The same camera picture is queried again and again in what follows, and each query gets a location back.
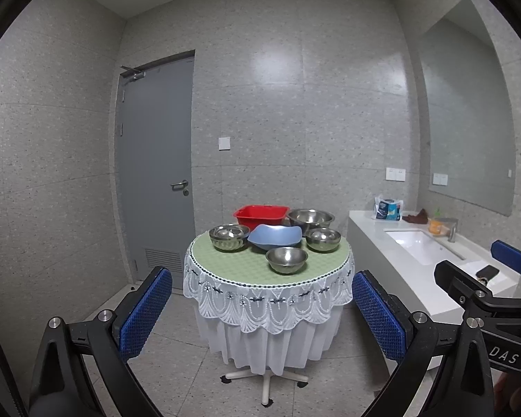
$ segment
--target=faucet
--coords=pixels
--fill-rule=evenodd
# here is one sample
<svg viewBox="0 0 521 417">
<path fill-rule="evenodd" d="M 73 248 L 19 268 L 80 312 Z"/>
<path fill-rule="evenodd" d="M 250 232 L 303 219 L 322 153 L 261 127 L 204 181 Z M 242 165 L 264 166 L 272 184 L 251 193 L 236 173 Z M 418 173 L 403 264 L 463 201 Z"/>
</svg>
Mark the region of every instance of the faucet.
<svg viewBox="0 0 521 417">
<path fill-rule="evenodd" d="M 436 218 L 436 220 L 446 223 L 446 226 L 448 226 L 448 224 L 451 224 L 449 226 L 448 241 L 450 243 L 455 243 L 456 242 L 456 233 L 457 233 L 457 224 L 459 223 L 460 220 L 458 220 L 457 218 Z"/>
</svg>

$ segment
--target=stainless steel bowl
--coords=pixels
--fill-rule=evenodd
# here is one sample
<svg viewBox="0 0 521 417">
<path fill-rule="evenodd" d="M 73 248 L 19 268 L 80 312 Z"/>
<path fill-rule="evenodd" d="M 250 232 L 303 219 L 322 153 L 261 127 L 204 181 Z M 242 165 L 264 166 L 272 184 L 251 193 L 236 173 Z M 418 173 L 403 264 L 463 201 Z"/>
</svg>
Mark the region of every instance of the stainless steel bowl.
<svg viewBox="0 0 521 417">
<path fill-rule="evenodd" d="M 271 249 L 266 253 L 266 260 L 270 267 L 280 274 L 293 274 L 301 269 L 309 258 L 303 249 L 281 247 Z"/>
<path fill-rule="evenodd" d="M 215 248 L 236 251 L 245 245 L 249 231 L 249 227 L 241 224 L 224 224 L 210 229 L 208 234 Z"/>
<path fill-rule="evenodd" d="M 305 232 L 307 246 L 319 252 L 329 252 L 336 249 L 342 235 L 334 229 L 328 227 L 316 227 Z"/>
<path fill-rule="evenodd" d="M 303 235 L 309 229 L 315 227 L 329 227 L 334 221 L 334 215 L 322 210 L 313 210 L 309 208 L 296 208 L 288 212 L 289 222 L 292 226 L 300 226 Z"/>
</svg>

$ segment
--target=mirror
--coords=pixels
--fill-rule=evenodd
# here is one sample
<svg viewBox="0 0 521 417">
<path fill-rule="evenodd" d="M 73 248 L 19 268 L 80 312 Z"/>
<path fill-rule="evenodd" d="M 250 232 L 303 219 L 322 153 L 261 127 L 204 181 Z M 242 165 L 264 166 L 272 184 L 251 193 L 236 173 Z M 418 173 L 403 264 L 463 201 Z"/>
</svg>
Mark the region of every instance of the mirror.
<svg viewBox="0 0 521 417">
<path fill-rule="evenodd" d="M 513 117 L 492 40 L 471 0 L 420 41 L 431 131 L 430 190 L 511 214 Z"/>
</svg>

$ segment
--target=blue package of wipes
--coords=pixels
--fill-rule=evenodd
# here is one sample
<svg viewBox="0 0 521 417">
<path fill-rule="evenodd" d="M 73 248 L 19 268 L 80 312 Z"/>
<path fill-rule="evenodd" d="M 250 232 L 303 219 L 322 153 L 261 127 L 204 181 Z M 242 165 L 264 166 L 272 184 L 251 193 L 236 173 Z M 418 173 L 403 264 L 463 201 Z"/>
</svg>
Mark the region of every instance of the blue package of wipes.
<svg viewBox="0 0 521 417">
<path fill-rule="evenodd" d="M 375 197 L 373 217 L 375 220 L 399 221 L 402 207 L 403 201 L 384 199 L 382 196 Z"/>
</svg>

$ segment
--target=table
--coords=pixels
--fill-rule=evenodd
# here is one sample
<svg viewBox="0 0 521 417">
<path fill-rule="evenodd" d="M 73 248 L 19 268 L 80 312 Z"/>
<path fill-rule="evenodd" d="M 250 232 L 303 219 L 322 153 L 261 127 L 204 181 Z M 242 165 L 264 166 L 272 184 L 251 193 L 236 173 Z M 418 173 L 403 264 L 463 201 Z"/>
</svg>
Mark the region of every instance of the table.
<svg viewBox="0 0 521 417">
<path fill-rule="evenodd" d="M 343 306 L 352 300 L 353 254 L 342 238 L 333 252 L 319 253 L 301 241 L 309 258 L 293 275 L 274 272 L 265 252 L 248 245 L 218 251 L 208 232 L 199 235 L 185 256 L 183 294 L 197 302 L 197 326 L 212 352 L 225 363 L 248 370 L 228 373 L 222 382 L 263 375 L 263 405 L 270 406 L 270 377 L 305 386 L 308 378 L 285 371 L 304 368 L 330 348 Z"/>
</svg>

